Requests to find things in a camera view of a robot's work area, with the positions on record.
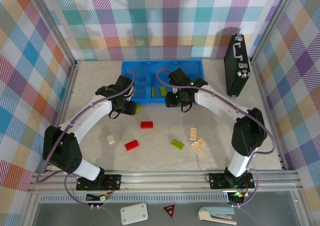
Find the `plaid wallpaper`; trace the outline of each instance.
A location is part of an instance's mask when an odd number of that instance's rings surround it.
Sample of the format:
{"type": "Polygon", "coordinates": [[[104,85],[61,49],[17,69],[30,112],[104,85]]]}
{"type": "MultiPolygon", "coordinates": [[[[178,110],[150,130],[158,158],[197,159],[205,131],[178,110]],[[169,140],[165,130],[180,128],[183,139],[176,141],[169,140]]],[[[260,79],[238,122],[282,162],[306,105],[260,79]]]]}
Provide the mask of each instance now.
{"type": "Polygon", "coordinates": [[[44,0],[80,60],[223,58],[254,49],[279,0],[44,0]]]}
{"type": "Polygon", "coordinates": [[[320,0],[291,0],[256,69],[289,168],[320,225],[320,0]]]}
{"type": "Polygon", "coordinates": [[[17,225],[71,66],[31,0],[0,0],[0,225],[17,225]]]}

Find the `white plastic plate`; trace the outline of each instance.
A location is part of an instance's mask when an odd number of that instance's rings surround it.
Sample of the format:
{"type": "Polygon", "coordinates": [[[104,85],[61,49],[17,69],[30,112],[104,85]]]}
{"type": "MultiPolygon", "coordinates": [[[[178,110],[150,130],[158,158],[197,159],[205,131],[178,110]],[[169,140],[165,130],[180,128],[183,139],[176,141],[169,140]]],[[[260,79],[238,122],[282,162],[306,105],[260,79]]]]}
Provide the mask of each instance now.
{"type": "Polygon", "coordinates": [[[147,205],[139,203],[120,209],[121,223],[123,225],[140,222],[148,219],[147,205]]]}

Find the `stapler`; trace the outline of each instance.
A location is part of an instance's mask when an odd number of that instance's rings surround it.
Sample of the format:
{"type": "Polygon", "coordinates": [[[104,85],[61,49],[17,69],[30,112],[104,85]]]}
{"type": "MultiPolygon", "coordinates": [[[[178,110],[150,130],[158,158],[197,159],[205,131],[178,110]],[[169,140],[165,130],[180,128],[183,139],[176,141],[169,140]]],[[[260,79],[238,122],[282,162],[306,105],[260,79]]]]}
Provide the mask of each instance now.
{"type": "Polygon", "coordinates": [[[198,218],[200,220],[236,225],[237,222],[231,220],[231,214],[234,213],[233,207],[202,207],[198,212],[198,218]]]}

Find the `black briefcase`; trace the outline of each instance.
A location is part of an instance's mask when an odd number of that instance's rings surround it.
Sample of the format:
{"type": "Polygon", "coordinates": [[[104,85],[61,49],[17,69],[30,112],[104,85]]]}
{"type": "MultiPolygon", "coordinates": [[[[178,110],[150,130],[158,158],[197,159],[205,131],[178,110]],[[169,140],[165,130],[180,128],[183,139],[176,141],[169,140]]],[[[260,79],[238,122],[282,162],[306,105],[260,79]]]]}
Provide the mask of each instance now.
{"type": "Polygon", "coordinates": [[[245,38],[242,34],[231,37],[224,57],[226,93],[230,97],[239,96],[249,76],[249,60],[245,38]]]}

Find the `red lego brick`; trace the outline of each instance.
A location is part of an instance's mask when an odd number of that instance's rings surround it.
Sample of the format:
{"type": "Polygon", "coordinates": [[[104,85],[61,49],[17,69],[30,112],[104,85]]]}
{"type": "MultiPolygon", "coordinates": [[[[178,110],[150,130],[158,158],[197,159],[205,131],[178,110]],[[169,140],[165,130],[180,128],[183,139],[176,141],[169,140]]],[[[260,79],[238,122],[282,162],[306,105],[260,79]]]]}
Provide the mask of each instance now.
{"type": "Polygon", "coordinates": [[[127,151],[130,151],[136,147],[139,147],[139,143],[137,140],[134,140],[132,142],[128,142],[126,145],[125,145],[125,148],[127,151]]]}
{"type": "Polygon", "coordinates": [[[153,128],[154,122],[141,122],[141,128],[153,128]]]}

